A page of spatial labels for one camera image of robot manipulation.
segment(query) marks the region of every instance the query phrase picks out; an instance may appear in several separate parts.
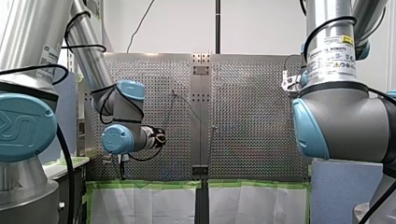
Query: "gray robot arm segment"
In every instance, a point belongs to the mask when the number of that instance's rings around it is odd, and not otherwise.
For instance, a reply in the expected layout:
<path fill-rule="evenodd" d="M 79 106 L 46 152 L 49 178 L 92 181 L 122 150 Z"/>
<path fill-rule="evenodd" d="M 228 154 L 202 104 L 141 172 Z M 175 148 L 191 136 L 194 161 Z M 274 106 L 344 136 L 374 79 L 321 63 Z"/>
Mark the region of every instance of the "gray robot arm segment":
<path fill-rule="evenodd" d="M 353 16 L 358 19 L 354 27 L 356 57 L 361 59 L 362 54 L 369 47 L 368 34 L 370 34 L 379 18 L 384 13 L 388 0 L 357 0 L 353 6 Z"/>
<path fill-rule="evenodd" d="M 310 145 L 311 135 L 304 135 L 307 129 L 296 126 L 299 149 L 307 156 L 323 159 L 349 161 L 384 162 L 393 161 L 389 113 L 395 113 L 394 105 L 386 105 L 380 99 L 371 99 L 367 91 L 351 88 L 311 91 L 298 101 L 304 101 L 312 122 L 318 125 L 317 134 L 324 142 Z M 307 122 L 301 111 L 295 112 L 295 122 Z"/>
<path fill-rule="evenodd" d="M 66 40 L 71 46 L 98 44 L 91 21 L 84 12 L 82 0 L 73 0 L 70 14 L 73 22 L 66 30 Z M 73 52 L 92 91 L 92 106 L 101 116 L 113 116 L 115 124 L 107 127 L 103 134 L 104 149 L 124 154 L 164 145 L 164 130 L 141 125 L 144 85 L 127 80 L 115 84 L 100 48 L 78 48 Z"/>

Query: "pegboard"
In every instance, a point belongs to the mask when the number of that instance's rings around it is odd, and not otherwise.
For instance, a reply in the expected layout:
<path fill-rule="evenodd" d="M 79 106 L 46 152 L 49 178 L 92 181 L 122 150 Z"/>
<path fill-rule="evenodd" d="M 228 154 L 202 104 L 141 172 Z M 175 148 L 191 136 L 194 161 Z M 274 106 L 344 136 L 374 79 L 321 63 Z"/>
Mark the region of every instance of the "pegboard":
<path fill-rule="evenodd" d="M 115 81 L 137 80 L 146 85 L 143 123 L 165 128 L 168 137 L 157 158 L 125 164 L 129 177 L 192 179 L 191 167 L 199 156 L 201 164 L 209 165 L 209 178 L 307 180 L 309 161 L 297 149 L 290 99 L 280 87 L 286 57 L 210 55 L 210 63 L 205 62 L 209 72 L 202 77 L 194 74 L 197 59 L 190 54 L 107 54 L 106 59 Z M 289 62 L 289 70 L 297 72 L 297 61 L 290 58 Z M 196 90 L 207 97 L 204 103 L 197 102 Z M 207 123 L 197 122 L 192 109 L 198 116 L 207 116 Z M 108 157 L 101 145 L 105 125 L 91 107 L 88 114 L 92 130 L 86 134 L 96 156 L 87 177 L 119 178 L 117 157 Z M 146 158 L 155 152 L 134 155 Z M 206 164 L 203 155 L 208 157 Z"/>
<path fill-rule="evenodd" d="M 107 54 L 107 64 L 115 81 L 128 79 L 146 85 L 143 124 L 164 128 L 168 138 L 162 152 L 151 161 L 128 161 L 125 174 L 133 179 L 191 179 L 191 119 L 189 106 L 174 97 L 190 100 L 191 56 L 145 54 Z M 95 157 L 89 165 L 90 180 L 120 178 L 117 157 L 109 157 L 102 148 L 106 127 L 91 108 L 92 141 Z M 158 149 L 134 153 L 139 159 L 151 157 Z"/>
<path fill-rule="evenodd" d="M 290 59 L 291 75 L 299 72 Z M 214 55 L 209 178 L 307 181 L 283 92 L 283 56 Z"/>

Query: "sticker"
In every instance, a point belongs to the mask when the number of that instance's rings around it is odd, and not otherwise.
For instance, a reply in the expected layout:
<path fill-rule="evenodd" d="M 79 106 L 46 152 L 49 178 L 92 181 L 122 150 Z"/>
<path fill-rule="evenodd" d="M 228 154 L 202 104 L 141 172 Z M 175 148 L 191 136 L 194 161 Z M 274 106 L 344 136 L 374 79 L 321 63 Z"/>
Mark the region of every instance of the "sticker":
<path fill-rule="evenodd" d="M 341 42 L 353 45 L 353 38 L 349 35 L 341 35 Z"/>
<path fill-rule="evenodd" d="M 331 36 L 324 40 L 324 47 L 308 53 L 309 77 L 322 74 L 342 73 L 356 76 L 353 38 L 347 35 Z"/>
<path fill-rule="evenodd" d="M 43 52 L 41 53 L 39 64 L 43 65 L 58 63 L 59 53 L 59 50 L 53 49 L 50 46 L 45 45 L 43 48 Z M 44 78 L 51 83 L 54 76 L 54 69 L 55 68 L 37 69 L 37 73 L 35 74 L 35 76 Z"/>

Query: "black cable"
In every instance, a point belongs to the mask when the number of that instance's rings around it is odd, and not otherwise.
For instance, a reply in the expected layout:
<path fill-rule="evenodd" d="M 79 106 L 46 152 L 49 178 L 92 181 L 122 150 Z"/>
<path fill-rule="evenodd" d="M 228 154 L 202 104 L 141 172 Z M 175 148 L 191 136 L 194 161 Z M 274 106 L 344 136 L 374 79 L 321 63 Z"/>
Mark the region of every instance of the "black cable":
<path fill-rule="evenodd" d="M 181 99 L 189 106 L 190 111 L 192 112 L 192 114 L 193 114 L 196 118 L 198 118 L 198 120 L 199 120 L 202 124 L 204 124 L 205 126 L 209 127 L 209 125 L 208 125 L 207 123 L 205 123 L 203 120 L 201 120 L 201 118 L 195 113 L 195 111 L 194 111 L 194 109 L 192 108 L 190 102 L 189 102 L 186 98 L 184 98 L 184 97 L 181 96 L 181 95 L 175 94 L 175 93 L 173 93 L 173 94 L 174 94 L 175 96 L 181 98 Z"/>
<path fill-rule="evenodd" d="M 221 0 L 216 0 L 216 54 L 220 54 L 221 45 Z"/>
<path fill-rule="evenodd" d="M 123 161 L 123 155 L 120 155 L 120 179 L 125 180 L 125 162 Z"/>
<path fill-rule="evenodd" d="M 385 191 L 385 193 L 378 199 L 378 201 L 375 202 L 373 206 L 370 207 L 369 211 L 364 215 L 364 217 L 361 219 L 359 224 L 364 224 L 366 223 L 370 216 L 381 206 L 387 198 L 396 190 L 396 181 L 393 182 L 392 185 Z"/>
<path fill-rule="evenodd" d="M 85 48 L 100 48 L 102 49 L 103 53 L 107 51 L 107 48 L 103 45 L 75 45 L 75 46 L 62 47 L 62 49 L 85 49 Z"/>
<path fill-rule="evenodd" d="M 291 55 L 289 55 L 289 56 L 285 59 L 285 62 L 283 62 L 283 70 L 284 70 L 284 71 L 288 70 L 288 68 L 286 67 L 286 63 L 288 62 L 288 59 L 289 59 L 289 58 L 291 58 L 291 57 L 300 57 L 300 56 L 301 56 L 300 54 L 291 54 Z"/>
<path fill-rule="evenodd" d="M 62 133 L 59 124 L 56 135 L 58 136 L 59 143 L 61 144 L 62 152 L 64 153 L 64 160 L 66 161 L 67 176 L 69 180 L 69 205 L 68 205 L 68 213 L 67 213 L 67 224 L 73 224 L 74 203 L 75 203 L 75 178 L 74 178 L 73 162 L 70 156 L 69 148 L 67 147 L 66 141 L 64 140 L 64 134 Z"/>
<path fill-rule="evenodd" d="M 134 160 L 134 161 L 151 161 L 152 159 L 154 159 L 155 157 L 157 157 L 158 154 L 160 154 L 160 152 L 161 152 L 162 150 L 163 150 L 163 147 L 160 147 L 160 149 L 158 149 L 158 151 L 157 151 L 154 155 L 152 155 L 152 156 L 150 156 L 150 157 L 148 157 L 148 158 L 145 158 L 145 159 L 136 158 L 136 157 L 134 157 L 133 155 L 131 155 L 131 153 L 128 153 L 128 156 L 129 156 L 129 158 L 131 158 L 131 159 Z"/>
<path fill-rule="evenodd" d="M 300 0 L 300 7 L 301 7 L 301 10 L 303 11 L 304 15 L 306 16 L 306 9 L 305 9 L 305 5 L 304 5 L 304 0 Z"/>
<path fill-rule="evenodd" d="M 387 8 L 384 7 L 384 11 L 382 12 L 381 19 L 379 19 L 379 22 L 378 22 L 377 26 L 371 32 L 369 32 L 367 35 L 365 35 L 365 37 L 361 38 L 359 40 L 359 42 L 368 39 L 373 33 L 375 33 L 375 31 L 379 28 L 379 26 L 381 25 L 382 21 L 384 20 L 386 12 L 387 12 Z"/>
<path fill-rule="evenodd" d="M 101 108 L 100 108 L 100 111 L 99 111 L 99 120 L 100 120 L 103 124 L 105 124 L 105 125 L 110 124 L 110 123 L 113 122 L 113 121 L 105 122 L 105 121 L 103 120 L 103 110 L 106 109 L 106 103 L 107 103 L 107 101 L 108 101 L 108 98 L 110 98 L 111 93 L 113 93 L 113 91 L 114 91 L 115 89 L 116 89 L 116 84 L 113 85 L 113 90 L 111 90 L 111 91 L 107 94 L 107 97 L 106 97 L 106 99 L 103 101 L 103 104 L 102 104 L 102 106 L 101 106 Z"/>
<path fill-rule="evenodd" d="M 304 59 L 306 62 L 308 62 L 308 60 L 306 59 L 307 54 L 308 54 L 308 47 L 309 44 L 311 43 L 311 41 L 315 38 L 315 36 L 317 36 L 317 34 L 322 31 L 327 25 L 329 25 L 332 22 L 335 21 L 352 21 L 353 25 L 355 25 L 358 22 L 358 19 L 356 19 L 353 16 L 342 16 L 342 17 L 337 17 L 328 21 L 323 22 L 320 26 L 318 26 L 317 28 L 315 28 L 315 30 L 313 30 L 311 32 L 311 34 L 308 36 L 308 38 L 305 41 L 304 44 Z"/>
<path fill-rule="evenodd" d="M 52 82 L 52 85 L 57 85 L 57 84 L 61 83 L 69 75 L 69 70 L 67 70 L 67 68 L 65 68 L 64 66 L 61 66 L 60 64 L 56 64 L 56 63 L 49 63 L 49 64 L 43 64 L 43 65 L 27 66 L 27 67 L 22 67 L 22 68 L 15 68 L 15 69 L 9 69 L 9 70 L 5 70 L 5 71 L 0 71 L 0 76 L 14 74 L 14 73 L 20 73 L 20 72 L 26 72 L 26 71 L 32 71 L 32 70 L 42 69 L 42 68 L 60 68 L 60 69 L 64 70 L 64 75 L 59 80 Z"/>
<path fill-rule="evenodd" d="M 140 20 L 139 25 L 137 26 L 137 29 L 134 31 L 134 33 L 131 36 L 131 41 L 129 43 L 128 49 L 126 50 L 127 53 L 129 53 L 129 48 L 132 46 L 132 42 L 134 41 L 134 36 L 139 32 L 140 26 L 142 26 L 143 21 L 145 20 L 146 16 L 149 13 L 149 10 L 151 9 L 152 4 L 154 3 L 155 0 L 152 0 L 151 3 L 148 5 L 148 9 L 146 10 L 145 15 L 143 16 L 142 20 Z"/>
<path fill-rule="evenodd" d="M 387 99 L 388 101 L 390 101 L 391 103 L 393 103 L 396 106 L 396 100 L 393 97 L 387 95 L 386 93 L 384 93 L 382 91 L 375 90 L 373 88 L 369 88 L 369 91 L 384 97 L 385 99 Z"/>
<path fill-rule="evenodd" d="M 391 103 L 393 103 L 396 106 L 396 100 L 393 97 L 387 95 L 386 93 L 372 89 L 372 88 L 369 88 L 369 91 L 384 97 L 385 99 L 387 99 L 388 101 L 390 101 Z M 366 223 L 369 220 L 370 216 L 373 215 L 373 213 L 387 200 L 387 198 L 395 190 L 396 190 L 396 181 L 387 189 L 387 191 L 385 191 L 385 193 L 378 199 L 378 201 L 376 201 L 375 204 L 370 207 L 369 211 L 364 215 L 364 217 L 361 219 L 359 224 Z"/>
<path fill-rule="evenodd" d="M 173 97 L 172 97 L 172 101 L 171 101 L 171 108 L 169 109 L 168 115 L 165 117 L 165 120 L 163 121 L 163 129 L 164 129 L 164 130 L 166 130 L 167 127 L 168 127 L 169 118 L 170 118 L 170 115 L 171 115 L 172 110 L 173 110 L 173 105 L 174 105 L 174 103 L 175 103 L 175 99 L 176 99 L 176 97 L 177 97 L 177 96 L 175 95 L 175 92 L 174 92 L 174 91 L 172 91 L 172 96 L 173 96 Z M 158 151 L 157 151 L 153 156 L 151 156 L 151 157 L 149 157 L 149 158 L 146 158 L 146 159 L 139 159 L 139 158 L 136 158 L 136 157 L 132 156 L 131 154 L 128 154 L 128 156 L 129 156 L 132 160 L 135 160 L 135 161 L 149 161 L 149 160 L 154 159 L 156 156 L 158 156 L 162 150 L 163 150 L 163 147 L 160 147 L 160 149 L 158 149 Z"/>
<path fill-rule="evenodd" d="M 76 22 L 76 20 L 81 17 L 81 16 L 88 16 L 89 18 L 91 18 L 91 13 L 89 11 L 83 11 L 83 12 L 79 12 L 78 14 L 76 14 L 69 23 L 67 23 L 66 25 L 66 32 L 64 32 L 64 40 L 66 42 L 67 47 L 62 47 L 62 49 L 70 49 L 70 51 L 73 52 L 73 49 L 85 49 L 85 48 L 101 48 L 102 52 L 106 52 L 107 48 L 103 45 L 99 45 L 99 44 L 92 44 L 92 45 L 75 45 L 75 46 L 70 46 L 69 44 L 69 33 L 70 33 L 70 29 L 73 27 L 74 23 Z"/>

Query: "blue cap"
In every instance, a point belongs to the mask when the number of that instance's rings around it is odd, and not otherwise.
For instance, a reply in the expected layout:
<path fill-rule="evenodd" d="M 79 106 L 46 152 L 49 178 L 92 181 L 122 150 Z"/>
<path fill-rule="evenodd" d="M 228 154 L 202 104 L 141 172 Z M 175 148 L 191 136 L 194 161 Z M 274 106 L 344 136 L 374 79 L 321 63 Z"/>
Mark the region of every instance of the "blue cap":
<path fill-rule="evenodd" d="M 118 84 L 122 93 L 130 99 L 145 100 L 145 85 L 137 81 L 121 80 Z"/>
<path fill-rule="evenodd" d="M 304 53 L 304 48 L 305 48 L 305 43 L 303 43 L 303 44 L 300 46 L 300 52 L 301 52 L 301 53 Z"/>
<path fill-rule="evenodd" d="M 387 95 L 389 95 L 390 97 L 396 98 L 396 90 L 388 91 Z"/>
<path fill-rule="evenodd" d="M 329 149 L 314 115 L 303 99 L 293 101 L 294 131 L 297 146 L 307 157 L 330 158 Z"/>
<path fill-rule="evenodd" d="M 0 94 L 0 161 L 28 160 L 52 143 L 57 121 L 51 108 L 24 94 Z"/>
<path fill-rule="evenodd" d="M 361 53 L 361 56 L 359 57 L 358 61 L 366 59 L 369 54 L 370 54 L 370 43 L 367 43 L 366 47 L 364 48 L 363 52 Z"/>
<path fill-rule="evenodd" d="M 304 71 L 303 74 L 301 75 L 300 78 L 300 84 L 302 87 L 306 86 L 308 84 L 308 71 Z"/>
<path fill-rule="evenodd" d="M 102 134 L 102 146 L 111 154 L 125 154 L 134 151 L 134 137 L 126 127 L 113 124 Z"/>

